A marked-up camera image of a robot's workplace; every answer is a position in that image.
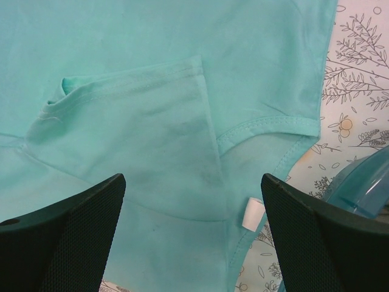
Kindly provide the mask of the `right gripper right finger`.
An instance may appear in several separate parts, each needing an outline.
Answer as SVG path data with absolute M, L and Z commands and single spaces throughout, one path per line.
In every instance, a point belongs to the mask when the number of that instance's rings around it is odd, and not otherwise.
M 388 291 L 388 224 L 261 180 L 286 291 Z

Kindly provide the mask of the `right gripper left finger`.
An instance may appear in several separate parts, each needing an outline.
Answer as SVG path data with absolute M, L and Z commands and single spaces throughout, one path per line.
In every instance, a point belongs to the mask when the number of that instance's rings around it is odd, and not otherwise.
M 1 291 L 98 291 L 125 189 L 116 174 L 1 222 Z

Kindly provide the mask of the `teal t shirt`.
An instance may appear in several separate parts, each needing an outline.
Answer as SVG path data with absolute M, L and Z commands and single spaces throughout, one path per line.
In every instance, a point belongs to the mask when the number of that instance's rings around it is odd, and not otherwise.
M 261 178 L 320 136 L 336 1 L 2 1 L 1 218 L 122 173 L 105 277 L 233 291 Z

